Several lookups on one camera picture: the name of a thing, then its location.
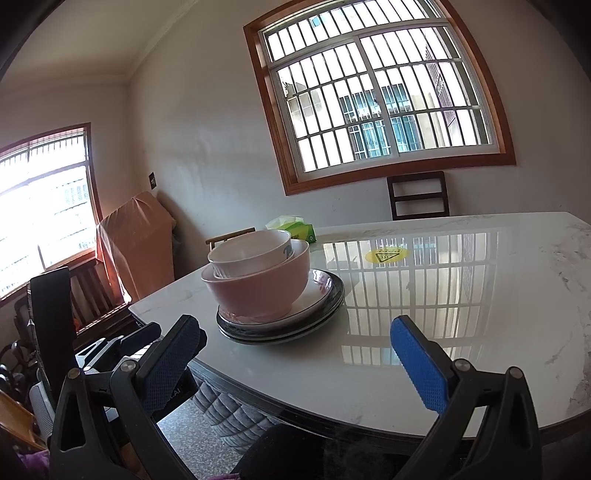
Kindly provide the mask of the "side window wooden frame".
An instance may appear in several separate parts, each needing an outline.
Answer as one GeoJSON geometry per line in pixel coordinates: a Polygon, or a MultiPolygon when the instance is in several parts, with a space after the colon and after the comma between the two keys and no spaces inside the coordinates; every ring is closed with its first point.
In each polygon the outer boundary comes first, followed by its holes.
{"type": "Polygon", "coordinates": [[[1,149],[1,296],[95,250],[101,216],[90,126],[1,149]]]}

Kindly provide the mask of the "barred window wooden frame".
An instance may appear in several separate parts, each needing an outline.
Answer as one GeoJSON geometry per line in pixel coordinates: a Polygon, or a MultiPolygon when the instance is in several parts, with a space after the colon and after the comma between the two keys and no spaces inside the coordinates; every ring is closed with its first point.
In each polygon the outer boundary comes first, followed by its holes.
{"type": "Polygon", "coordinates": [[[290,1],[243,32],[289,195],[516,161],[492,74],[448,1],[290,1]]]}

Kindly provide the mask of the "black wall switch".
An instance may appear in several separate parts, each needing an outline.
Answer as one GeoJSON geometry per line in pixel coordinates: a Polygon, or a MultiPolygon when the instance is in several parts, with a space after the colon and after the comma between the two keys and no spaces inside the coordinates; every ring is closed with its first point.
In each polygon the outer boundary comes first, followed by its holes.
{"type": "Polygon", "coordinates": [[[155,189],[157,187],[157,184],[156,184],[156,178],[155,178],[154,172],[151,172],[148,175],[148,180],[149,180],[149,184],[150,184],[150,189],[152,189],[152,190],[155,189]]]}

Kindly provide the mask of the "green tissue pack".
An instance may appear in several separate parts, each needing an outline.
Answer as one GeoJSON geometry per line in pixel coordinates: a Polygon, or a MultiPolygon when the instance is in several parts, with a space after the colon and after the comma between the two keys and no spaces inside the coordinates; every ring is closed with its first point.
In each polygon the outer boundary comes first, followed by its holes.
{"type": "Polygon", "coordinates": [[[308,244],[315,243],[315,229],[303,217],[297,215],[280,215],[266,223],[267,230],[284,230],[293,239],[305,240],[308,244]]]}

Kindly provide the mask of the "white bowl blue print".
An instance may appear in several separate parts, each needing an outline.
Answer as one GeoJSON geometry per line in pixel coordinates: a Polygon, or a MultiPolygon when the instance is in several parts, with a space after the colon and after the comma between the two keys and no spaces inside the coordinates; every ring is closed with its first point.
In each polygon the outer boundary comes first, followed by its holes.
{"type": "Polygon", "coordinates": [[[249,232],[222,242],[207,258],[217,278],[239,278],[263,272],[293,255],[290,233],[284,230],[249,232]]]}

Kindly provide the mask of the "light wooden chair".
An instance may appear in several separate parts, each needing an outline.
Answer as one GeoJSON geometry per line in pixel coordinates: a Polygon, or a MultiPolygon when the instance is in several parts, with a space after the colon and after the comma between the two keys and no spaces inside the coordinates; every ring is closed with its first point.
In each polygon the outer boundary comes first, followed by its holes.
{"type": "Polygon", "coordinates": [[[213,250],[217,246],[217,244],[219,244],[219,243],[223,243],[223,242],[226,242],[226,241],[231,240],[233,238],[236,238],[236,237],[239,237],[239,236],[242,236],[245,234],[249,234],[249,233],[252,233],[255,231],[256,231],[255,227],[249,227],[249,228],[245,228],[242,230],[233,231],[233,232],[219,235],[216,237],[208,238],[205,240],[205,244],[208,246],[209,250],[213,250]]]}

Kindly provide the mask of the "purple patterned clothing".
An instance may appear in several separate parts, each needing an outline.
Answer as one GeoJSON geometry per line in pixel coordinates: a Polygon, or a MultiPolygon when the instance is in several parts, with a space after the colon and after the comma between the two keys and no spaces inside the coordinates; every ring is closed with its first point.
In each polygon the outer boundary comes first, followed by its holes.
{"type": "Polygon", "coordinates": [[[48,450],[32,454],[18,453],[17,458],[31,479],[50,479],[50,452],[48,450]]]}

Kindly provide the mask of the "wooden chair lower left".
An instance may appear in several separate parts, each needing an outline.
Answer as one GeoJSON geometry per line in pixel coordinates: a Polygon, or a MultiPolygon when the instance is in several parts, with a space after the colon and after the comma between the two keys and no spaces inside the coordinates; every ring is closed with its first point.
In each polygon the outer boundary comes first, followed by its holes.
{"type": "Polygon", "coordinates": [[[29,390],[27,377],[1,362],[1,430],[26,452],[37,452],[46,448],[46,442],[32,412],[29,390]]]}

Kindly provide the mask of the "orange covered furniture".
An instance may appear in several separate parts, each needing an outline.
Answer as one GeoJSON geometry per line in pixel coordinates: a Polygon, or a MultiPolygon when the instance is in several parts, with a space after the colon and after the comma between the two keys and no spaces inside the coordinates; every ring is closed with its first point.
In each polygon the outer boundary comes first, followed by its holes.
{"type": "Polygon", "coordinates": [[[174,281],[176,221],[148,191],[106,216],[96,228],[97,257],[111,290],[137,302],[174,281]]]}

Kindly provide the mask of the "white floral shallow plate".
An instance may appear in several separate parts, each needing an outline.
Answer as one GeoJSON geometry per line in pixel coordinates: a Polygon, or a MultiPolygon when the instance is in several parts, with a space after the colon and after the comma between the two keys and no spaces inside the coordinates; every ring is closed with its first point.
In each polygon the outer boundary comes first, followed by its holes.
{"type": "Polygon", "coordinates": [[[335,280],[328,272],[319,269],[311,269],[308,272],[308,283],[305,285],[303,293],[297,297],[290,311],[281,316],[272,316],[270,318],[254,318],[236,316],[221,307],[217,311],[217,321],[224,328],[235,327],[245,331],[263,332],[276,330],[287,325],[297,323],[307,318],[312,313],[328,302],[329,294],[335,289],[335,280]]]}

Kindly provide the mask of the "yellow warning sticker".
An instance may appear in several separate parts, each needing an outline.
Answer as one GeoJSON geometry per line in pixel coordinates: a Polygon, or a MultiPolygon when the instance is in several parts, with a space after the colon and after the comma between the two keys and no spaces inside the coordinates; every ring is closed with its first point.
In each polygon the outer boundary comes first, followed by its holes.
{"type": "Polygon", "coordinates": [[[410,251],[404,247],[384,246],[370,250],[365,259],[373,264],[391,264],[402,261],[410,255],[410,251]]]}

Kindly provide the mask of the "large blue patterned plate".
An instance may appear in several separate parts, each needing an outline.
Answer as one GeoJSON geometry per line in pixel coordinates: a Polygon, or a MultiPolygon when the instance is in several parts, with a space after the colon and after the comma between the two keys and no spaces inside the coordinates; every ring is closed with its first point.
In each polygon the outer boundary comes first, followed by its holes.
{"type": "Polygon", "coordinates": [[[217,309],[216,323],[226,338],[245,345],[273,345],[301,338],[318,330],[337,313],[345,300],[345,285],[339,276],[313,269],[308,285],[283,318],[270,323],[236,323],[217,309]]]}

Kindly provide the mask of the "dark wooden chair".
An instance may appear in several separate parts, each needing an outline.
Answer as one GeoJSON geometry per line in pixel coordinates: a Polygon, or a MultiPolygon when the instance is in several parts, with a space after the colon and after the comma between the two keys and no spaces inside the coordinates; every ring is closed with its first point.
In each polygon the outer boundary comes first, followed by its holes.
{"type": "Polygon", "coordinates": [[[449,217],[451,215],[449,196],[447,190],[447,182],[444,171],[422,172],[405,175],[390,176],[386,179],[387,188],[391,206],[392,219],[398,220],[416,220],[426,218],[441,218],[449,217]],[[403,184],[418,183],[418,182],[435,182],[439,183],[437,191],[417,192],[417,193],[398,193],[397,190],[403,184]],[[399,213],[398,205],[403,203],[413,202],[427,202],[440,201],[442,209],[437,212],[421,212],[421,213],[399,213]]]}

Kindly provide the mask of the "large pink bowl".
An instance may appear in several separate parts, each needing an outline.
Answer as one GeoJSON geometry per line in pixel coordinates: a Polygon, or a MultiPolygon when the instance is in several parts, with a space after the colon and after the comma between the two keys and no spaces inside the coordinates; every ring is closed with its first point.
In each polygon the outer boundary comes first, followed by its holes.
{"type": "Polygon", "coordinates": [[[224,314],[264,322],[280,318],[304,292],[311,270],[308,242],[293,239],[291,247],[290,259],[262,272],[221,279],[214,276],[212,266],[205,266],[201,280],[224,314]]]}

